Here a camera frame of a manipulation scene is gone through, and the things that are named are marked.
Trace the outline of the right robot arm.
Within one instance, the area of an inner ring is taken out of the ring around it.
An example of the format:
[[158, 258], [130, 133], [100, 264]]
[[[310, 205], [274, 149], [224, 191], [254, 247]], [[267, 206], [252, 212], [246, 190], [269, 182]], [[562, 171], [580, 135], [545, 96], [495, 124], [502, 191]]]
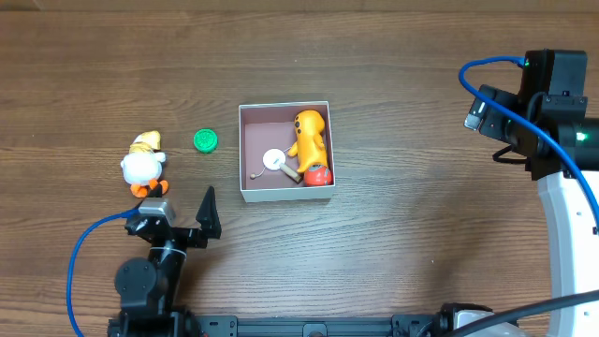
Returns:
[[474, 60], [459, 71], [474, 96], [465, 127], [504, 143], [498, 163], [522, 165], [537, 184], [548, 229], [551, 297], [495, 313], [469, 304], [447, 304], [431, 326], [433, 336], [523, 336], [518, 322], [548, 314], [549, 336], [598, 333], [598, 121], [586, 114], [588, 56], [584, 51], [537, 50], [508, 56], [521, 73], [515, 94], [466, 79]]

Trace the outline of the white rattle drum toy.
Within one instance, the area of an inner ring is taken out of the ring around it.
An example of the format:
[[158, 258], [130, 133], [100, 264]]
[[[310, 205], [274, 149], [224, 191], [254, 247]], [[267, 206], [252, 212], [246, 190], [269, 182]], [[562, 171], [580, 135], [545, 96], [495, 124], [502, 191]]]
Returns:
[[263, 169], [259, 173], [251, 173], [251, 180], [261, 177], [267, 170], [269, 170], [281, 171], [295, 183], [300, 183], [302, 181], [301, 175], [286, 164], [286, 154], [280, 149], [272, 148], [267, 150], [263, 154], [262, 163]]

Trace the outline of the red ball toy with eye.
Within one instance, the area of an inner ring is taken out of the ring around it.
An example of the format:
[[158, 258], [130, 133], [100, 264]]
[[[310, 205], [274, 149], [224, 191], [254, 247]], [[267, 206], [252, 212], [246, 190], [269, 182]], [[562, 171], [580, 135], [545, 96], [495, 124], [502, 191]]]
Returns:
[[325, 165], [312, 165], [303, 173], [303, 181], [305, 181], [307, 186], [331, 185], [333, 175]]

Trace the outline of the green round plastic toy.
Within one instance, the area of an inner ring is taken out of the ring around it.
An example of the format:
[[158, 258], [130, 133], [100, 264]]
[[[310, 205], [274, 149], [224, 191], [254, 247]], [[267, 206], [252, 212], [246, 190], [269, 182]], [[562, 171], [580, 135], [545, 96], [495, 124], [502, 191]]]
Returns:
[[210, 154], [218, 146], [218, 136], [212, 129], [202, 128], [194, 135], [193, 144], [199, 152]]

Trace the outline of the orange dinosaur toy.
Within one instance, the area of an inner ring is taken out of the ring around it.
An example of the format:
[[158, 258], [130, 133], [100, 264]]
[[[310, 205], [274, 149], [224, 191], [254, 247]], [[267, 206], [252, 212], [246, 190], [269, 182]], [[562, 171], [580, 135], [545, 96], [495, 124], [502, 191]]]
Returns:
[[317, 110], [304, 110], [294, 120], [296, 141], [287, 154], [298, 159], [298, 173], [304, 173], [309, 167], [322, 165], [327, 167], [328, 153], [322, 133], [325, 121]]

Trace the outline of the white plush duck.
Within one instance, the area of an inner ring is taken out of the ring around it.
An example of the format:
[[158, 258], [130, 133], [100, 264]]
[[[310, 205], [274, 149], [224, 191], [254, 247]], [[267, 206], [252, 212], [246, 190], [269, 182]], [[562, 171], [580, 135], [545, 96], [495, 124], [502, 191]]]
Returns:
[[161, 150], [161, 135], [157, 130], [136, 136], [120, 163], [124, 180], [134, 197], [146, 198], [158, 186], [163, 194], [167, 193], [169, 184], [162, 179], [166, 161], [166, 154]]

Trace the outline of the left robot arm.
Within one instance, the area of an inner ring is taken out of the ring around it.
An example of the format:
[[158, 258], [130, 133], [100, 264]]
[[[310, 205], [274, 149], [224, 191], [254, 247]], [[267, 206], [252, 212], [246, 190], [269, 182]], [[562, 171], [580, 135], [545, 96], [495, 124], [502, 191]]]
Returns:
[[109, 337], [203, 336], [196, 316], [174, 301], [190, 248], [204, 249], [218, 239], [222, 227], [213, 187], [209, 187], [197, 211], [198, 227], [175, 227], [172, 204], [156, 187], [126, 217], [127, 234], [148, 242], [147, 257], [127, 260], [117, 270], [114, 286], [121, 311], [111, 319]]

